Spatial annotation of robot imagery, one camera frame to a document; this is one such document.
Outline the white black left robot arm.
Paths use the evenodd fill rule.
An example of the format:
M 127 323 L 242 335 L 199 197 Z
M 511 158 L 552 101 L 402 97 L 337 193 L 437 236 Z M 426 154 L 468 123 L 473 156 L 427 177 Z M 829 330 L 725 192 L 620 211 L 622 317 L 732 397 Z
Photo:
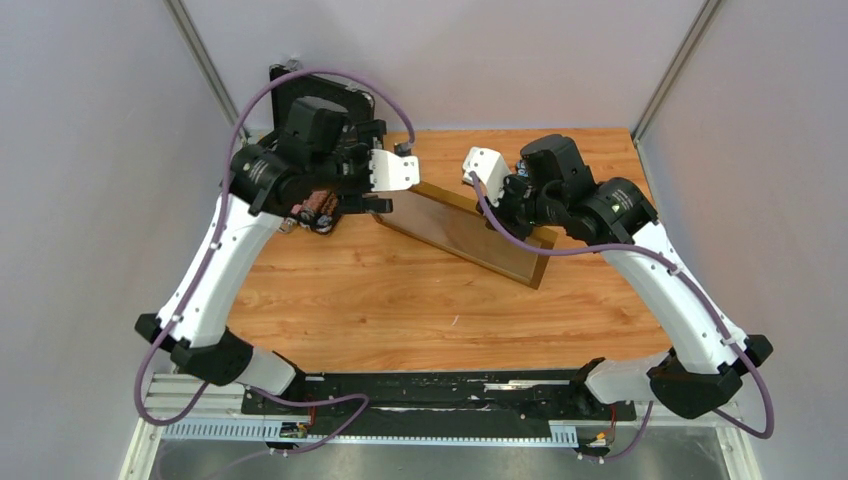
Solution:
M 188 270 L 157 312 L 138 317 L 136 332 L 207 385 L 240 383 L 268 393 L 283 413 L 298 411 L 307 390 L 301 370 L 234 334 L 228 318 L 258 255 L 310 195 L 338 195 L 345 214 L 391 211 L 379 195 L 393 190 L 389 172 L 404 161 L 384 149 L 385 134 L 382 119 L 317 97 L 295 100 L 281 127 L 230 157 Z

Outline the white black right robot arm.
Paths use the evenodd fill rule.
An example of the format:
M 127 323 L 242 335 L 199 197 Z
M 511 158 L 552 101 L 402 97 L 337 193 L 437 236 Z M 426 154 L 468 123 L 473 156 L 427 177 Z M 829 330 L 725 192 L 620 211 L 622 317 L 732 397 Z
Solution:
M 770 341 L 747 334 L 701 289 L 672 246 L 658 213 L 632 181 L 594 178 L 576 142 L 550 134 L 521 149 L 517 170 L 487 148 L 471 150 L 463 179 L 480 194 L 490 226 L 521 248 L 536 227 L 559 227 L 598 253 L 634 289 L 671 346 L 639 360 L 585 365 L 571 403 L 596 417 L 612 403 L 655 401 L 695 419 L 718 411 L 756 376 Z

